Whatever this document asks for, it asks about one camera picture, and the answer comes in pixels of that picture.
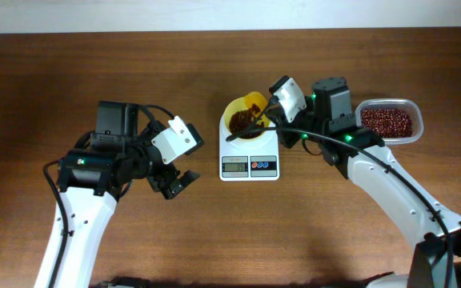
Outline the yellow measuring scoop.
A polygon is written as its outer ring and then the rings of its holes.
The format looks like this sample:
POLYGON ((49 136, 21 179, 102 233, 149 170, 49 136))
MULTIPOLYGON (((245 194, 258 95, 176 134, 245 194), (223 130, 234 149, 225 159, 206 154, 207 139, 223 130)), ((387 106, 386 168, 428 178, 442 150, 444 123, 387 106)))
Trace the yellow measuring scoop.
POLYGON ((270 120, 266 116, 266 112, 270 109, 269 101, 259 92, 250 92, 244 98, 246 111, 251 113, 251 120, 259 127, 267 127, 270 125, 270 120))

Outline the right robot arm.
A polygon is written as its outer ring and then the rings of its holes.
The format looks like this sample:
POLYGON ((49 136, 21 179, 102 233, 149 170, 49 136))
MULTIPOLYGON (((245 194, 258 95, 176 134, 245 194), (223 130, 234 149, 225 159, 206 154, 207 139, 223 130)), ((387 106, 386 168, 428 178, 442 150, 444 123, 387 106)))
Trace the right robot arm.
POLYGON ((357 124, 345 78, 319 80, 306 96, 283 76, 269 91, 276 107, 267 117, 281 144, 317 142, 324 160, 369 194, 414 250, 408 274, 377 275, 363 286, 461 287, 461 216, 422 188, 377 134, 357 124))

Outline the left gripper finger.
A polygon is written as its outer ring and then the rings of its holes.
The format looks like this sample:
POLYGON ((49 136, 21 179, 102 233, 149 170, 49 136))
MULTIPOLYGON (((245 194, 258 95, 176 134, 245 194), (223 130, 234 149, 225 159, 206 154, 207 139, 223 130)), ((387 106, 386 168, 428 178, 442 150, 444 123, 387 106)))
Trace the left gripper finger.
POLYGON ((170 184, 167 184, 161 189, 161 193, 166 200, 171 200, 177 197, 185 188, 192 182, 199 179, 201 174, 188 170, 182 177, 174 179, 170 184))
POLYGON ((190 155, 192 153, 194 153, 196 150, 198 150, 199 148, 201 148, 203 145, 204 145, 204 140, 202 138, 202 136, 200 135, 200 133, 196 130, 196 128, 194 127, 193 124, 191 123, 188 123, 186 125, 186 127, 188 128, 188 130, 190 131, 191 135, 193 136, 194 138, 194 141, 195 141, 195 146, 190 148, 186 153, 185 155, 190 155))

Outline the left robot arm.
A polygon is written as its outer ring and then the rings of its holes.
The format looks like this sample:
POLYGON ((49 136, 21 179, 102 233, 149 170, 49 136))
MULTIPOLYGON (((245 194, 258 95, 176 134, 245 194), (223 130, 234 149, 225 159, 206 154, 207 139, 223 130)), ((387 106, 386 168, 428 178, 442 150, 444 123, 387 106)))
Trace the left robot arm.
POLYGON ((54 224, 35 285, 88 287, 104 231, 121 198, 136 180, 147 180, 166 200, 178 196, 199 174, 181 172, 174 160, 203 146, 199 132, 179 116, 162 124, 154 106, 98 103, 94 130, 64 157, 42 168, 55 201, 54 224))

